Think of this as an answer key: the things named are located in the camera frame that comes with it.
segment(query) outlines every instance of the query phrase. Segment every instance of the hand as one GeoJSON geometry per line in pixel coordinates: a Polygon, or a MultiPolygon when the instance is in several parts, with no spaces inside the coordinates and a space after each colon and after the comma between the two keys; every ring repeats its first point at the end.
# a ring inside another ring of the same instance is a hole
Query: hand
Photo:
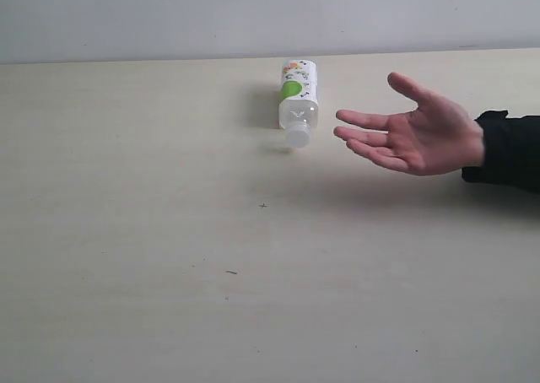
{"type": "Polygon", "coordinates": [[[391,73],[388,83],[417,102],[418,108],[390,116],[339,111],[338,119],[376,130],[336,127],[334,134],[347,147],[383,168],[413,175],[441,175],[482,165],[483,130],[465,109],[398,73],[391,73]]]}

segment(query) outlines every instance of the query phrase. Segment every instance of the white wall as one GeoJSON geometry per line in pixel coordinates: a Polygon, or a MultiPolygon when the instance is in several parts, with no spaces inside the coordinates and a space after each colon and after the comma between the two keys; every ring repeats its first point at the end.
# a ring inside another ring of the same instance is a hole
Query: white wall
{"type": "Polygon", "coordinates": [[[0,0],[0,62],[540,46],[540,0],[0,0]]]}

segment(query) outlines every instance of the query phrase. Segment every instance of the white table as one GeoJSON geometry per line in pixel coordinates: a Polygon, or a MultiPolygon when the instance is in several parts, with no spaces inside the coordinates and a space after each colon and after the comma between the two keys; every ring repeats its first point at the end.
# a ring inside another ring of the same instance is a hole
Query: white table
{"type": "Polygon", "coordinates": [[[332,135],[391,70],[540,113],[540,51],[315,60],[292,154],[281,59],[0,67],[1,382],[540,381],[540,200],[332,135]]]}

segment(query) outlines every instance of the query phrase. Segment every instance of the black jacket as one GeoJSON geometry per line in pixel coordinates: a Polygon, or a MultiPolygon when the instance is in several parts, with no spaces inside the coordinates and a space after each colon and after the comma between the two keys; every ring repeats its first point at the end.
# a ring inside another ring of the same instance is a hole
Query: black jacket
{"type": "Polygon", "coordinates": [[[507,115],[508,111],[486,111],[477,119],[483,129],[483,166],[463,168],[462,178],[540,193],[540,116],[507,115]]]}

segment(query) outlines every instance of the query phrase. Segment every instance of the bottle cap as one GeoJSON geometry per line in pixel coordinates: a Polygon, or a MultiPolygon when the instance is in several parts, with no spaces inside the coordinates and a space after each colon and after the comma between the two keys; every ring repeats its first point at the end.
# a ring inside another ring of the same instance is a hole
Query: bottle cap
{"type": "Polygon", "coordinates": [[[311,129],[306,123],[295,123],[287,127],[285,140],[293,148],[303,148],[310,143],[311,129]]]}

